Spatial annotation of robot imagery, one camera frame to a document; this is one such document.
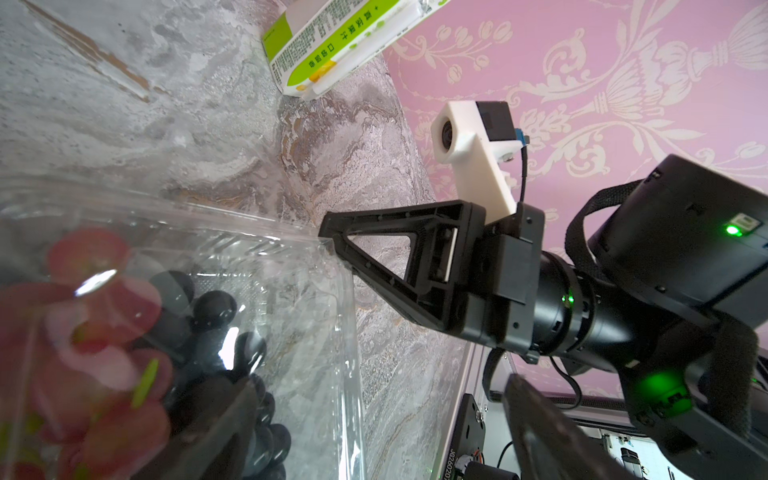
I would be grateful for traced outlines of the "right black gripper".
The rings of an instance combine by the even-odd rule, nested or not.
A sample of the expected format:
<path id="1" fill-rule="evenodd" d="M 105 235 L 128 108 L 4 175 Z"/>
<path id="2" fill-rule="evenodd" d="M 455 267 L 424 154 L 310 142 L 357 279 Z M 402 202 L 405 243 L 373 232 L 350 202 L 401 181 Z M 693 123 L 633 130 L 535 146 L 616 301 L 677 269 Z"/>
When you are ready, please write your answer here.
<path id="1" fill-rule="evenodd" d="M 337 256 L 403 318 L 536 363 L 544 213 L 519 203 L 514 214 L 486 227 L 485 217 L 483 207 L 461 200 L 329 212 L 319 236 L 332 240 Z M 407 238 L 404 273 L 353 241 L 366 236 Z"/>

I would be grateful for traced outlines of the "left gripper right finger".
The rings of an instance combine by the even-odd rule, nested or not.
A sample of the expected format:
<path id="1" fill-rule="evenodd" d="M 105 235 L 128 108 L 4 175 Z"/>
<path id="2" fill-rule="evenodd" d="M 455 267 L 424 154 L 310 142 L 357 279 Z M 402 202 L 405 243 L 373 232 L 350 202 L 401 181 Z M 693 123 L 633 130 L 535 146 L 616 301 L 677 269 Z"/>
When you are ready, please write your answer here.
<path id="1" fill-rule="evenodd" d="M 509 376 L 502 405 L 522 479 L 633 477 L 522 376 Z"/>

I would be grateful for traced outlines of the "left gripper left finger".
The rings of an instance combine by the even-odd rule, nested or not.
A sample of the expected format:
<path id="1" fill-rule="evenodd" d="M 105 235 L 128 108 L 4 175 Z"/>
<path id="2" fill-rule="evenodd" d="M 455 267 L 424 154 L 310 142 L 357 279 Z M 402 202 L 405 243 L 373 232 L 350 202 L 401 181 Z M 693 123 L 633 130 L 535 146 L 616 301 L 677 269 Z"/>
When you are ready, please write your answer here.
<path id="1" fill-rule="evenodd" d="M 135 479 L 240 479 L 261 397 L 242 379 L 174 435 Z"/>

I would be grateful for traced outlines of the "black grape bunch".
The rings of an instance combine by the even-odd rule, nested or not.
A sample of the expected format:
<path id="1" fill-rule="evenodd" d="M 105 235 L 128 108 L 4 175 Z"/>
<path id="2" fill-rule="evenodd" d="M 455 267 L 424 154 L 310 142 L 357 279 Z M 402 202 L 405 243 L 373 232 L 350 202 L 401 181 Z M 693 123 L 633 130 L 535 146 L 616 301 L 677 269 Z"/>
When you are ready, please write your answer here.
<path id="1" fill-rule="evenodd" d="M 150 282 L 160 293 L 162 313 L 133 352 L 157 366 L 154 384 L 170 418 L 171 438 L 231 386 L 250 379 L 261 402 L 240 479 L 286 478 L 291 434 L 272 421 L 276 401 L 258 374 L 266 340 L 254 329 L 233 324 L 241 303 L 222 290 L 197 292 L 192 276 L 176 270 L 158 273 Z"/>

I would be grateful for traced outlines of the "light red grape bunch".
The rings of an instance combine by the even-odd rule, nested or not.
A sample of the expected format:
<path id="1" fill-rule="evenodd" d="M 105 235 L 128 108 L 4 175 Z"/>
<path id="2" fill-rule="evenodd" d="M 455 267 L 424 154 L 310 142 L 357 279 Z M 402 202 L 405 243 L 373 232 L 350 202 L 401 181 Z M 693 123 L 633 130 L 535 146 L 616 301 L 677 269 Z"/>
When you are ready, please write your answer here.
<path id="1" fill-rule="evenodd" d="M 167 445 L 170 359 L 130 346 L 159 321 L 130 246 L 102 228 L 48 250 L 44 281 L 1 290 L 1 475 L 128 479 Z"/>

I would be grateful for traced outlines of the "clear plastic container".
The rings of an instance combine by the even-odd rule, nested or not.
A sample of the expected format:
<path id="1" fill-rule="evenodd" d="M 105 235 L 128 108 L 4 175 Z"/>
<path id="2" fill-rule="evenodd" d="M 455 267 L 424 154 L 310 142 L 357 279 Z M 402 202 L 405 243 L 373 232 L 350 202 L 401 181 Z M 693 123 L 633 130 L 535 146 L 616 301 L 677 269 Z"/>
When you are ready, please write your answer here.
<path id="1" fill-rule="evenodd" d="M 5 479 L 361 479 L 353 281 L 275 221 L 1 180 Z"/>

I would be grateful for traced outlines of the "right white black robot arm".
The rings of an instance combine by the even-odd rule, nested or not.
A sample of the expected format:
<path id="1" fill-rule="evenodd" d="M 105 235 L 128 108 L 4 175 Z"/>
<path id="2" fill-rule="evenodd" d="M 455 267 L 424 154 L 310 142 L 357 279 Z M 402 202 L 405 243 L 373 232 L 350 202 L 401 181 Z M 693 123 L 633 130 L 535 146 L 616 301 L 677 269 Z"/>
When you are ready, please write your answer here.
<path id="1" fill-rule="evenodd" d="M 698 479 L 767 475 L 754 392 L 767 321 L 767 198 L 676 155 L 593 195 L 566 253 L 543 213 L 488 221 L 450 201 L 327 214 L 319 234 L 405 319 L 510 352 L 616 373 L 630 422 Z"/>

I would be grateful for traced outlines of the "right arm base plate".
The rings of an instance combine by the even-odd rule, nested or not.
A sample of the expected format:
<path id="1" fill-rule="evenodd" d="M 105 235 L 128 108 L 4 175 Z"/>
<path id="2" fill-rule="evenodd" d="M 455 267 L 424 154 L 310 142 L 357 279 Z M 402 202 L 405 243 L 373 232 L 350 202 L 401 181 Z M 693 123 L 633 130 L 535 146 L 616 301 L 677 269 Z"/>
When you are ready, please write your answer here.
<path id="1" fill-rule="evenodd" d="M 438 479 L 455 479 L 459 459 L 463 456 L 477 458 L 478 452 L 483 452 L 484 440 L 483 411 L 472 394 L 464 393 L 449 431 L 448 446 Z"/>

